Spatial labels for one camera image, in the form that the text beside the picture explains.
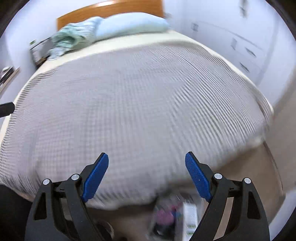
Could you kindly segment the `white milk carton box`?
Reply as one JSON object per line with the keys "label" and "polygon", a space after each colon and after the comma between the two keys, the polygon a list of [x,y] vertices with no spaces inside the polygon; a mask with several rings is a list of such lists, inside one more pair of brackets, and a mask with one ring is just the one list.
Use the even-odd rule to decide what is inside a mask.
{"label": "white milk carton box", "polygon": [[197,207],[193,203],[183,204],[183,233],[182,240],[188,241],[198,227]]}

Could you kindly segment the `white lined trash bin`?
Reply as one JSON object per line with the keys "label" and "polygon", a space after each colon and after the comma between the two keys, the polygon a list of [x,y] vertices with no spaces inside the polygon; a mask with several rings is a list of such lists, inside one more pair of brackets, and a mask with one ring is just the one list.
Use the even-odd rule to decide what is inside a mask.
{"label": "white lined trash bin", "polygon": [[[198,224],[201,221],[204,202],[203,199],[196,193],[179,192],[171,193],[166,196],[159,197],[154,206],[152,219],[147,233],[148,240],[182,240],[183,233],[183,204],[193,203],[197,207]],[[174,210],[175,222],[172,225],[156,224],[157,212],[161,209]]]}

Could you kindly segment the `clutter on window sill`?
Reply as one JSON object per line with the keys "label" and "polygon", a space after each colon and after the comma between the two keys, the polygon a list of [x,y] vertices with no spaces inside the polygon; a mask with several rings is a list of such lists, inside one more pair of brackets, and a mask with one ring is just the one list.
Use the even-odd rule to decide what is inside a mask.
{"label": "clutter on window sill", "polygon": [[0,78],[0,84],[5,83],[8,78],[14,73],[15,69],[13,66],[6,66],[1,71],[1,78]]}

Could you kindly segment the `person's black trouser legs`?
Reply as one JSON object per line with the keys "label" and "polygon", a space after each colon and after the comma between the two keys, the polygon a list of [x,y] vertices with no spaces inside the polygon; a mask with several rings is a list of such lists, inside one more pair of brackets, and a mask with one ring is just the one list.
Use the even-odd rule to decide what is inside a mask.
{"label": "person's black trouser legs", "polygon": [[24,240],[32,202],[1,185],[1,240]]}

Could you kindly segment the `black bedside shelf rack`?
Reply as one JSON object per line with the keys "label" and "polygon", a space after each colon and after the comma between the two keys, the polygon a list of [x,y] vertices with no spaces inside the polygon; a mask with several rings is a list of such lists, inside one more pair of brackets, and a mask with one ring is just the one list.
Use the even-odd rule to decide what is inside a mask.
{"label": "black bedside shelf rack", "polygon": [[50,56],[49,51],[53,48],[51,38],[47,38],[38,42],[33,40],[30,42],[30,54],[36,69],[38,69]]}

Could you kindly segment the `purple cloth scrunchie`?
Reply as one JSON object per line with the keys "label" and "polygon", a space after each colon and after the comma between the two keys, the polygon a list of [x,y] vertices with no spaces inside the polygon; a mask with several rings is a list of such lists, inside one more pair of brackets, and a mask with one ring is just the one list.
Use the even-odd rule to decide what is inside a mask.
{"label": "purple cloth scrunchie", "polygon": [[158,225],[172,225],[175,222],[175,211],[161,209],[156,215],[156,224]]}

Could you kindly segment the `green floral quilt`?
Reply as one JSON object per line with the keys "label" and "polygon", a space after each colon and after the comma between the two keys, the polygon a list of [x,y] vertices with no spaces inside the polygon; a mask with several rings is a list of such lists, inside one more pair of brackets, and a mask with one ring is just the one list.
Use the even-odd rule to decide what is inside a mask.
{"label": "green floral quilt", "polygon": [[92,45],[96,41],[96,30],[103,20],[104,18],[94,16],[62,27],[50,38],[53,47],[48,51],[49,59],[57,59],[68,52]]}

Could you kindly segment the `light blue pillow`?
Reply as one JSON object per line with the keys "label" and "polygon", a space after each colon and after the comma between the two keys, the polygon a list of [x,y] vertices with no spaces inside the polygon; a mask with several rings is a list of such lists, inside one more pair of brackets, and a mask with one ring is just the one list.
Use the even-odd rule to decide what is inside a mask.
{"label": "light blue pillow", "polygon": [[140,33],[161,33],[169,28],[169,23],[159,16],[141,12],[122,13],[102,20],[96,29],[95,40]]}

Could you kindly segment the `cream bed sheet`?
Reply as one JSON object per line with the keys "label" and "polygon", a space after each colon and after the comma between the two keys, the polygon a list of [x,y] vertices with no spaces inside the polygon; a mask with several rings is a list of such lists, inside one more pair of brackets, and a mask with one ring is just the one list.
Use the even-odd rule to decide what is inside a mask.
{"label": "cream bed sheet", "polygon": [[48,60],[14,105],[3,148],[250,148],[265,140],[274,113],[231,62],[175,31],[111,38]]}

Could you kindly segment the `white built-in wardrobe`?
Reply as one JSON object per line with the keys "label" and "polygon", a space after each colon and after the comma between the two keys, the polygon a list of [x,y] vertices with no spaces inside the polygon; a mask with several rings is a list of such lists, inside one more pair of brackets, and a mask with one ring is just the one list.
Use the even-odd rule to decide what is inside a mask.
{"label": "white built-in wardrobe", "polygon": [[259,85],[275,45],[277,12],[266,1],[164,1],[171,27],[223,56]]}

